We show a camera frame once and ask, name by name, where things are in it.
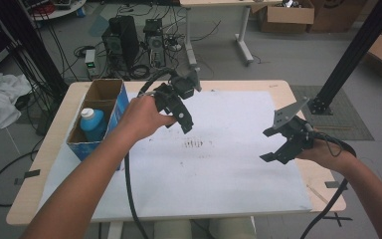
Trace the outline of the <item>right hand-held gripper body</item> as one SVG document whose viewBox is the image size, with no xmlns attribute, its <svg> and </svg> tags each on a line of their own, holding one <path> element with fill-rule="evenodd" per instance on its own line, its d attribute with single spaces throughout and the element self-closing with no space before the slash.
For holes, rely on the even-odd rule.
<svg viewBox="0 0 382 239">
<path fill-rule="evenodd" d="M 297 115 L 308 102 L 309 98 L 302 98 L 275 111 L 273 130 L 284 136 L 286 142 L 274 153 L 274 160 L 288 163 L 302 152 L 308 142 L 307 121 Z"/>
</svg>

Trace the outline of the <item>blue cardboard box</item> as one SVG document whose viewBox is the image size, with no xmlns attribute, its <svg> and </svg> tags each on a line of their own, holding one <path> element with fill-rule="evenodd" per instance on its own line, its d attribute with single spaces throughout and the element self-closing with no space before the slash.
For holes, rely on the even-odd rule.
<svg viewBox="0 0 382 239">
<path fill-rule="evenodd" d="M 74 125 L 68 134 L 66 144 L 75 156 L 85 160 L 100 144 L 88 141 L 80 127 L 81 111 L 84 108 L 102 110 L 106 122 L 105 138 L 118 124 L 129 104 L 123 80 L 94 80 L 82 99 Z"/>
</svg>

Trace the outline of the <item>blue bottle with white cap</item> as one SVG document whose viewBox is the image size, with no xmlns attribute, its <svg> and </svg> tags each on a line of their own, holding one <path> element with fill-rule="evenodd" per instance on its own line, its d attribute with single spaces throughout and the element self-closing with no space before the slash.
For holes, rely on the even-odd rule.
<svg viewBox="0 0 382 239">
<path fill-rule="evenodd" d="M 91 108 L 82 109 L 80 127 L 88 141 L 101 141 L 106 131 L 103 111 Z"/>
</svg>

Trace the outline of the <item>person's right hand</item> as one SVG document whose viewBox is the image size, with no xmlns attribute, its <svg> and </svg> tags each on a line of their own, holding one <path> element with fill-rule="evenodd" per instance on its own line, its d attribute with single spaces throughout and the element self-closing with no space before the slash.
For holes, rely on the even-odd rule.
<svg viewBox="0 0 382 239">
<path fill-rule="evenodd" d="M 342 150 L 338 144 L 320 139 L 316 139 L 313 148 L 304 149 L 297 158 L 314 161 L 339 173 L 344 173 L 356 161 L 356 157 Z"/>
</svg>

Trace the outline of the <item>person's left hand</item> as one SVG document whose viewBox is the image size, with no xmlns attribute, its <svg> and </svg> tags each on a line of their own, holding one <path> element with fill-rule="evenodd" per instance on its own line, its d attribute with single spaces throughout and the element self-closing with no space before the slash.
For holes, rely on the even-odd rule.
<svg viewBox="0 0 382 239">
<path fill-rule="evenodd" d="M 156 108 L 155 98 L 143 96 L 134 98 L 118 123 L 117 138 L 137 142 L 154 134 L 160 127 L 176 123 L 173 116 L 162 115 Z"/>
</svg>

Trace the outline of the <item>white table mat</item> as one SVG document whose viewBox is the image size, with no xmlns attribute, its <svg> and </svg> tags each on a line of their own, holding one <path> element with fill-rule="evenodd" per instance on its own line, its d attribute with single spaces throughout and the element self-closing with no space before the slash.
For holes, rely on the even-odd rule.
<svg viewBox="0 0 382 239">
<path fill-rule="evenodd" d="M 261 155 L 285 143 L 263 131 L 274 121 L 266 91 L 211 90 L 186 100 L 194 121 L 162 127 L 130 151 L 130 169 L 111 179 L 93 219 L 142 220 L 307 212 L 312 205 L 294 162 Z"/>
</svg>

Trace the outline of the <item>slim black computer tower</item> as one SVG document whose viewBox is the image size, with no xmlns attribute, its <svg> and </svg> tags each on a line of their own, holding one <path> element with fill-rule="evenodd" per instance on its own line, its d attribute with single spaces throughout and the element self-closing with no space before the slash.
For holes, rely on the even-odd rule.
<svg viewBox="0 0 382 239">
<path fill-rule="evenodd" d="M 162 19 L 146 19 L 143 28 L 149 63 L 154 68 L 166 66 Z"/>
</svg>

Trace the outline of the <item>large black computer tower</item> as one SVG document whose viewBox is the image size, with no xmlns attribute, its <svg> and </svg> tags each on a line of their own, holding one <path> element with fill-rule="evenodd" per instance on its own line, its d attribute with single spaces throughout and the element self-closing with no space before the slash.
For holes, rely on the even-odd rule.
<svg viewBox="0 0 382 239">
<path fill-rule="evenodd" d="M 139 42 L 132 16 L 113 17 L 101 35 L 109 61 L 129 71 L 138 55 Z"/>
</svg>

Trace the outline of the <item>black tape cross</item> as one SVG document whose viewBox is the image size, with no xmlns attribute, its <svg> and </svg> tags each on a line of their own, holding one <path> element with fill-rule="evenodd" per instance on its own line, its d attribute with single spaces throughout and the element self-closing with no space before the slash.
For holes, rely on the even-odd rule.
<svg viewBox="0 0 382 239">
<path fill-rule="evenodd" d="M 342 227 L 342 222 L 343 221 L 353 221 L 353 219 L 350 218 L 350 217 L 339 216 L 337 214 L 337 212 L 333 212 L 332 215 L 323 216 L 322 219 L 324 219 L 324 220 L 334 220 L 334 221 L 337 222 L 338 227 Z"/>
</svg>

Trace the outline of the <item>small grey power box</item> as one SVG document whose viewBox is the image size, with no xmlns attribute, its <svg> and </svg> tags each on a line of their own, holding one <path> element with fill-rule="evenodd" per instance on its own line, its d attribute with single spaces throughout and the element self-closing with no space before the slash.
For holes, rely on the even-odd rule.
<svg viewBox="0 0 382 239">
<path fill-rule="evenodd" d="M 85 64 L 86 64 L 88 73 L 91 77 L 95 77 L 98 75 L 98 63 L 96 61 L 95 49 L 86 50 Z"/>
</svg>

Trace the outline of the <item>closed brown cardboard box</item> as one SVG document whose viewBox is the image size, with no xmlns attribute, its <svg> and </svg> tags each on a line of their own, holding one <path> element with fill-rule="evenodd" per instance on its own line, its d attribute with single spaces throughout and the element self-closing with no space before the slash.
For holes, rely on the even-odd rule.
<svg viewBox="0 0 382 239">
<path fill-rule="evenodd" d="M 309 33 L 347 32 L 367 0 L 310 0 L 314 6 L 313 24 L 307 28 Z"/>
</svg>

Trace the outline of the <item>white table leg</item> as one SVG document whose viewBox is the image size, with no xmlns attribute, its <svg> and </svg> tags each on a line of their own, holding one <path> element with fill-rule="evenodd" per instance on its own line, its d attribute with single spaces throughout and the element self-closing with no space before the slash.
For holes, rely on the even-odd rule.
<svg viewBox="0 0 382 239">
<path fill-rule="evenodd" d="M 114 221 L 109 223 L 107 239 L 121 239 L 123 231 L 123 222 Z"/>
</svg>

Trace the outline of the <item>round white table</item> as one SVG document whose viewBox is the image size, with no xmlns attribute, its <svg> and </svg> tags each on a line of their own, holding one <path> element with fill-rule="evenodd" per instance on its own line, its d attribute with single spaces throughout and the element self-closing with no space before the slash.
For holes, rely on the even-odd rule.
<svg viewBox="0 0 382 239">
<path fill-rule="evenodd" d="M 85 17 L 87 0 L 18 0 L 35 21 L 44 21 L 76 13 Z"/>
</svg>

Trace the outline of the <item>grey tape strip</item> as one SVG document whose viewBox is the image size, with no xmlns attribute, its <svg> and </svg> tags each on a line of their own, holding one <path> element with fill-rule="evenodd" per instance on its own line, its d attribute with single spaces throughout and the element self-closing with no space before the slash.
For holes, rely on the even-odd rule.
<svg viewBox="0 0 382 239">
<path fill-rule="evenodd" d="M 14 185 L 22 185 L 27 178 L 39 176 L 40 173 L 41 173 L 41 169 L 27 171 L 24 173 L 22 177 L 15 178 Z"/>
</svg>

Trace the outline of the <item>black metal stand post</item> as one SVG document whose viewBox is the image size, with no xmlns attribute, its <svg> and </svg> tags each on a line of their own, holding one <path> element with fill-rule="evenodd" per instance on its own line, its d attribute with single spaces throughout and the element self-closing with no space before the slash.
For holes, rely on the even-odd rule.
<svg viewBox="0 0 382 239">
<path fill-rule="evenodd" d="M 382 0 L 378 0 L 319 93 L 308 102 L 313 115 L 328 115 L 337 93 L 382 33 Z"/>
</svg>

